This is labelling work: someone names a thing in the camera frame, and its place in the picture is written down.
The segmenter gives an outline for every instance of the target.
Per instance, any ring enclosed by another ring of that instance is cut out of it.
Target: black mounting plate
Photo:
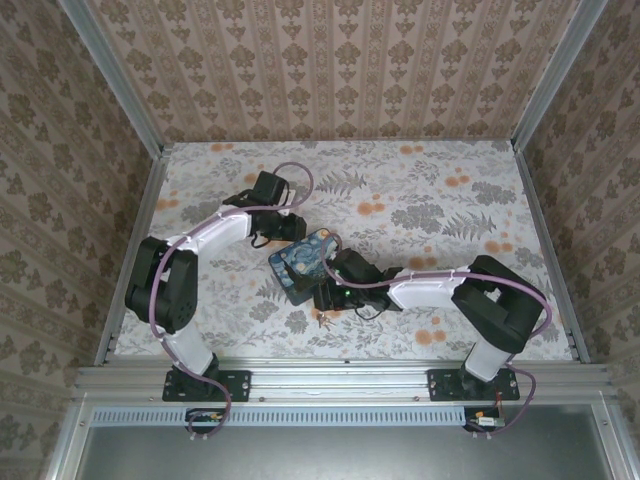
[[[250,370],[219,370],[216,381],[229,390],[233,402],[249,401]],[[213,385],[201,382],[186,373],[172,369],[167,372],[162,391],[165,402],[224,402],[224,394]]]
[[[502,400],[519,400],[520,391],[516,374],[508,368],[501,368],[489,383],[478,380],[482,388],[470,393],[463,388],[459,368],[434,368],[427,372],[429,397],[432,402],[495,401],[496,391]]]

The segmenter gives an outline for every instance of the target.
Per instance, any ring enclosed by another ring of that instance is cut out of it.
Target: blue object
[[[269,265],[293,305],[313,297],[315,287],[328,278],[320,259],[322,242],[328,234],[327,229],[321,228],[269,257]],[[336,247],[331,238],[327,243],[327,259]]]

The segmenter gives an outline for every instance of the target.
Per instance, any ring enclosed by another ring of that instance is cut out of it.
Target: floral patterned floor
[[[215,212],[231,194],[253,185],[262,169],[283,161],[307,165],[316,179],[296,213],[308,232],[340,233],[380,269],[447,269],[489,253],[551,298],[552,326],[519,358],[570,360],[547,269],[511,147],[506,141],[357,141],[187,143],[171,154],[152,220],[152,235],[169,237]],[[282,170],[298,195],[304,172]],[[312,301],[294,307],[273,278],[267,257],[245,241],[200,266],[195,320],[220,356],[254,358],[464,359],[477,333],[461,313],[425,308],[385,312],[364,321],[330,315],[321,327]],[[148,325],[127,312],[117,355],[157,355]]]

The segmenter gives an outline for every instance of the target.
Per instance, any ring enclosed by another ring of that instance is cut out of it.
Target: ventilation slot
[[[185,426],[186,407],[100,407],[91,426]],[[194,422],[195,426],[206,422]],[[234,406],[229,426],[384,427],[464,425],[463,407],[255,407]]]

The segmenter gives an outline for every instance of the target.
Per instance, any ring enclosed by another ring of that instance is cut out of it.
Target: aluminum frame
[[[578,317],[573,309],[573,304],[569,297],[569,290],[564,281],[562,270],[560,269],[560,263],[556,256],[556,251],[553,248],[553,242],[551,241],[551,235],[547,228],[547,223],[542,213],[542,207],[540,201],[536,195],[536,189],[529,173],[529,167],[527,166],[526,159],[522,150],[516,149],[516,164],[520,171],[520,177],[522,178],[522,184],[524,187],[524,193],[529,202],[529,209],[531,210],[531,217],[533,218],[533,225],[538,234],[538,240],[540,240],[540,247],[542,248],[542,254],[547,265],[549,272],[549,280],[551,281],[551,287],[556,296],[556,302],[558,303],[558,310],[560,316],[568,323],[571,332],[571,339],[574,342],[573,347],[578,353],[578,359],[583,363],[591,362],[589,351],[587,350],[587,344],[584,341],[580,324],[578,323]]]
[[[531,140],[536,127],[551,105],[553,97],[558,92],[567,73],[571,69],[584,42],[600,18],[600,14],[607,5],[607,0],[588,0],[580,2],[576,12],[569,22],[549,65],[536,85],[529,103],[522,112],[520,121],[513,132],[512,141],[516,148],[524,150]]]
[[[62,428],[47,476],[75,478],[96,407],[176,406],[222,407],[221,403],[164,403],[161,400],[168,359],[122,361],[81,369],[72,404]],[[456,368],[453,361],[260,360],[226,359],[222,368],[254,372],[246,407],[428,407],[478,405],[472,402],[431,402],[426,372]],[[590,405],[613,477],[639,478],[638,460],[616,405],[616,395],[604,365],[578,362],[519,362],[536,376],[537,405]],[[522,404],[530,390],[527,377],[518,376]]]
[[[100,365],[104,362],[111,340],[115,338],[116,332],[122,324],[125,312],[124,296],[127,291],[129,277],[133,270],[133,264],[136,254],[138,253],[140,242],[142,242],[149,232],[155,205],[158,201],[158,196],[160,195],[160,189],[162,188],[162,184],[166,178],[167,164],[169,163],[172,149],[173,145],[165,148],[159,160],[151,164],[151,171],[147,178],[147,184],[144,189],[144,194],[142,195],[142,201],[140,202],[136,221],[133,224],[133,229],[131,230],[131,238],[129,238],[127,251],[124,255],[124,260],[122,261],[122,269],[118,276],[116,289],[113,292],[111,305],[109,306],[109,313],[107,313],[107,320],[105,322],[104,330],[100,337],[100,344],[98,345],[98,350],[94,359],[94,365]]]
[[[162,133],[148,115],[143,101],[120,67],[115,53],[105,38],[87,2],[60,0],[62,8],[87,46],[109,87],[133,125],[140,141],[156,161],[162,153]]]

